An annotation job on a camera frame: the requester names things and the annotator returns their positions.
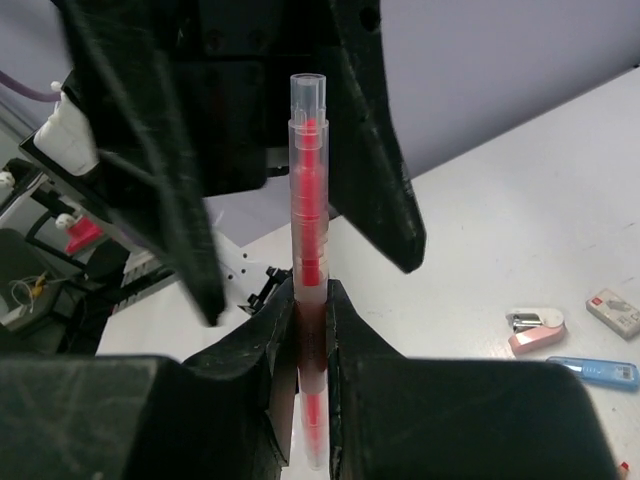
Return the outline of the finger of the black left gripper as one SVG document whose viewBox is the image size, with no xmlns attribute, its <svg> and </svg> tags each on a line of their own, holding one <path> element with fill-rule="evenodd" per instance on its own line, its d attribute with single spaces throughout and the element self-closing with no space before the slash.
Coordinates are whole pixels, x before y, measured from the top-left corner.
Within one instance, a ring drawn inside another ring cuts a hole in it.
<svg viewBox="0 0 640 480">
<path fill-rule="evenodd" d="M 330 1 L 330 202 L 397 268 L 424 260 L 426 228 L 389 108 L 377 1 Z"/>
</svg>

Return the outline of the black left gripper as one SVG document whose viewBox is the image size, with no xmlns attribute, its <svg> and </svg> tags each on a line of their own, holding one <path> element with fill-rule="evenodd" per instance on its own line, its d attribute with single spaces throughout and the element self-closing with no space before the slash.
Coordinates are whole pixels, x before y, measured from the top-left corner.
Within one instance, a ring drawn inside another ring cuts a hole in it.
<svg viewBox="0 0 640 480">
<path fill-rule="evenodd" d="M 225 294 L 203 196 L 259 189 L 269 158 L 287 157 L 292 75 L 326 76 L 327 118 L 339 125 L 336 4 L 162 1 L 170 61 L 144 1 L 57 6 L 114 222 L 178 274 L 215 326 Z"/>
</svg>

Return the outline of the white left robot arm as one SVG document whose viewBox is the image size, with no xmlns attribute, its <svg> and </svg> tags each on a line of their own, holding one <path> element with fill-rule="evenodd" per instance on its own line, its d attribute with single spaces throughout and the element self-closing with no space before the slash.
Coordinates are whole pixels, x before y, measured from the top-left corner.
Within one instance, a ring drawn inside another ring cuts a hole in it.
<svg viewBox="0 0 640 480">
<path fill-rule="evenodd" d="M 204 322 L 224 308 L 207 197 L 261 188 L 301 119 L 290 78 L 325 76 L 328 200 L 403 272 L 426 231 L 394 132 L 376 1 L 59 1 L 92 166 L 24 150 L 64 194 L 122 228 L 185 283 Z"/>
</svg>

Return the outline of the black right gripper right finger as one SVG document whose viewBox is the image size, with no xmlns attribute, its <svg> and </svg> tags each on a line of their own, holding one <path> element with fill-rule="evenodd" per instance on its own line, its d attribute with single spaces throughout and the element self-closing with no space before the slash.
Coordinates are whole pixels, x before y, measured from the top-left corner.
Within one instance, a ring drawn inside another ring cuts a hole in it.
<svg viewBox="0 0 640 480">
<path fill-rule="evenodd" d="M 329 474 L 334 479 L 614 479 L 586 389 L 548 362 L 400 354 L 328 294 Z"/>
</svg>

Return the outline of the red highlighter pen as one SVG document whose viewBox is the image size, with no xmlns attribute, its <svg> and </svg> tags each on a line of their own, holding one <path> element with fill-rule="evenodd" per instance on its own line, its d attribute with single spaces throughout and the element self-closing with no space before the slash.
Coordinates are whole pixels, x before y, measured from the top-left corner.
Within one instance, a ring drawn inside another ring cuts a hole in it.
<svg viewBox="0 0 640 480">
<path fill-rule="evenodd" d="M 328 456 L 326 314 L 328 297 L 329 121 L 326 77 L 290 78 L 289 178 L 294 322 L 301 423 L 308 462 Z"/>
</svg>

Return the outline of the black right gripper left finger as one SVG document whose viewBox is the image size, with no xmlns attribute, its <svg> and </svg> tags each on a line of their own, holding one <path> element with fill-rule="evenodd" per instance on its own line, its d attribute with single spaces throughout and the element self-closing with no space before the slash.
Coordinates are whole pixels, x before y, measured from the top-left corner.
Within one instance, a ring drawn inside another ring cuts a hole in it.
<svg viewBox="0 0 640 480">
<path fill-rule="evenodd" d="M 6 353 L 5 479 L 277 479 L 290 460 L 290 283 L 183 362 Z"/>
</svg>

